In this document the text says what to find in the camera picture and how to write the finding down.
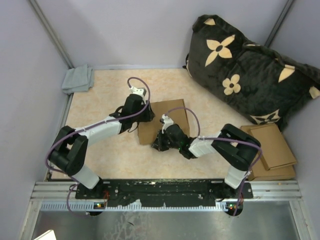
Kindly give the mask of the brown cardboard box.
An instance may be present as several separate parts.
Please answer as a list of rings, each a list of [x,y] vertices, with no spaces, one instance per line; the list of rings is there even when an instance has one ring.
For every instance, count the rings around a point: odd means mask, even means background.
[[[151,145],[158,134],[158,130],[162,129],[160,119],[162,115],[166,114],[169,110],[185,107],[183,99],[165,100],[151,103],[151,109],[155,117],[151,122],[141,122],[138,126],[138,139],[140,145]],[[178,124],[183,132],[190,136],[190,126],[188,121],[187,112],[185,109],[177,109],[168,114],[168,116]]]

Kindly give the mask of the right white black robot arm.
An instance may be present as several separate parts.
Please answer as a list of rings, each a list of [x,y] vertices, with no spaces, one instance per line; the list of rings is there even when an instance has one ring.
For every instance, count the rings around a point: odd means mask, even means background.
[[[164,152],[176,149],[186,159],[219,153],[229,169],[222,183],[211,189],[216,199],[236,197],[252,166],[261,157],[261,143],[232,124],[225,124],[217,136],[189,137],[177,125],[159,130],[151,147]]]

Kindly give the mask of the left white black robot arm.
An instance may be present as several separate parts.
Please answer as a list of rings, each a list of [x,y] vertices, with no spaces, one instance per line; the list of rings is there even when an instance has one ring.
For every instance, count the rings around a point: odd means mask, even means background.
[[[123,106],[97,123],[80,128],[67,125],[61,128],[48,151],[46,164],[55,165],[58,172],[82,184],[86,193],[97,199],[103,195],[104,186],[101,178],[85,165],[88,147],[128,131],[134,123],[151,122],[154,117],[150,101],[132,93]]]

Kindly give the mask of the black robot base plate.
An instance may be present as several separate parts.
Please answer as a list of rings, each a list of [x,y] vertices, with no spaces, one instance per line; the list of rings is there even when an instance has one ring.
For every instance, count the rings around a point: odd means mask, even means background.
[[[250,183],[233,198],[215,198],[212,187],[223,179],[103,179],[94,189],[82,184],[75,191],[79,200],[102,199],[108,207],[127,207],[139,200],[143,207],[214,207],[223,200],[252,199]]]

